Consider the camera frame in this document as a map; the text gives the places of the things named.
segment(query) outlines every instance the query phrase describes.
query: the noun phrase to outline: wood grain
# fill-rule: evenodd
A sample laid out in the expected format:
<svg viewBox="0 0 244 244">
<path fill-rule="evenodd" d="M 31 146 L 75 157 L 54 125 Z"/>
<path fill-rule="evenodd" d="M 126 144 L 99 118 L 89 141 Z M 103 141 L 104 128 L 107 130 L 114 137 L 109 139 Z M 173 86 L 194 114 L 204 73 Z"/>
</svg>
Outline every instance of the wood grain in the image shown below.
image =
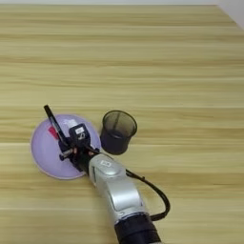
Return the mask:
<svg viewBox="0 0 244 244">
<path fill-rule="evenodd" d="M 87 177 L 33 164 L 45 104 L 98 130 L 108 110 L 136 118 L 116 158 L 172 201 L 165 243 L 244 242 L 244 32 L 218 8 L 1 5 L 0 243 L 117 243 Z"/>
</svg>

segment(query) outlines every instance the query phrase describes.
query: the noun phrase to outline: purple plate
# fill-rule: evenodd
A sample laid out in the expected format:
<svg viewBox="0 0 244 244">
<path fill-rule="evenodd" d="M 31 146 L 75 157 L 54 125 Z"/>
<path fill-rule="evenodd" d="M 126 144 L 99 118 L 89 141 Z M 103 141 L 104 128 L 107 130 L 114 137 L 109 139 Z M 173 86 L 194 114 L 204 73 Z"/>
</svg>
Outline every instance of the purple plate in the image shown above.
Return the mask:
<svg viewBox="0 0 244 244">
<path fill-rule="evenodd" d="M 69 128 L 84 123 L 91 136 L 91 145 L 101 149 L 101 142 L 98 133 L 92 123 L 82 117 L 71 114 L 58 114 L 55 116 L 58 124 L 66 136 L 69 136 Z M 31 153 L 39 169 L 55 178 L 74 179 L 84 175 L 79 172 L 69 159 L 59 159 L 60 149 L 58 141 L 49 131 L 51 123 L 49 119 L 43 121 L 34 131 L 31 139 Z"/>
</svg>

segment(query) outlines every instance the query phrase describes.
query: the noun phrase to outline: black cup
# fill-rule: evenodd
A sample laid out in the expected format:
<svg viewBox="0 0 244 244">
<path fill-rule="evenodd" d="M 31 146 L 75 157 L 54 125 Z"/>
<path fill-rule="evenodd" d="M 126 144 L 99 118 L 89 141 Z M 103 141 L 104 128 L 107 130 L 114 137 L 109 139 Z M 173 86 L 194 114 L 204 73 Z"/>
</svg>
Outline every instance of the black cup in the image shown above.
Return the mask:
<svg viewBox="0 0 244 244">
<path fill-rule="evenodd" d="M 122 154 L 136 132 L 137 124 L 131 115 L 122 111 L 107 112 L 103 117 L 100 135 L 102 147 L 107 153 Z"/>
</svg>

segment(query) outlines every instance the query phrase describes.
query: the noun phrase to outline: white wall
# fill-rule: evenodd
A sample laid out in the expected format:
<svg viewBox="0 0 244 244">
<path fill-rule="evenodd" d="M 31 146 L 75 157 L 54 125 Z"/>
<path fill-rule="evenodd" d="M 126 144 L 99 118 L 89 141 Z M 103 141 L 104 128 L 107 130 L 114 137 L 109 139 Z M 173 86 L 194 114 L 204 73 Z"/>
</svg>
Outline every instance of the white wall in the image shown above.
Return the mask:
<svg viewBox="0 0 244 244">
<path fill-rule="evenodd" d="M 0 0 L 0 4 L 216 5 L 219 0 Z"/>
<path fill-rule="evenodd" d="M 219 7 L 244 29 L 244 0 L 221 0 Z"/>
</svg>

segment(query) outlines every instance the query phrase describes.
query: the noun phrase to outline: black cable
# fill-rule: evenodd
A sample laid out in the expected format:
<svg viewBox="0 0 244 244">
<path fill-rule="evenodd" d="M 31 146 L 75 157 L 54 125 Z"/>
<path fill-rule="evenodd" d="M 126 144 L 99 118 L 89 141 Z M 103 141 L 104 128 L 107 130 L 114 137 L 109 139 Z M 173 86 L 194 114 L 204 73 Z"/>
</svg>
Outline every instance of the black cable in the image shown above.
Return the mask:
<svg viewBox="0 0 244 244">
<path fill-rule="evenodd" d="M 158 189 L 156 186 L 154 186 L 153 183 L 146 180 L 145 177 L 141 177 L 141 176 L 139 176 L 133 172 L 130 172 L 129 170 L 126 170 L 126 174 L 128 177 L 138 179 L 138 180 L 144 182 L 145 184 L 147 184 L 148 186 L 150 186 L 160 196 L 160 198 L 163 200 L 163 202 L 165 204 L 165 211 L 162 213 L 151 215 L 151 220 L 157 221 L 157 220 L 160 220 L 162 218 L 165 218 L 171 209 L 171 203 L 170 203 L 168 197 L 160 189 Z"/>
</svg>

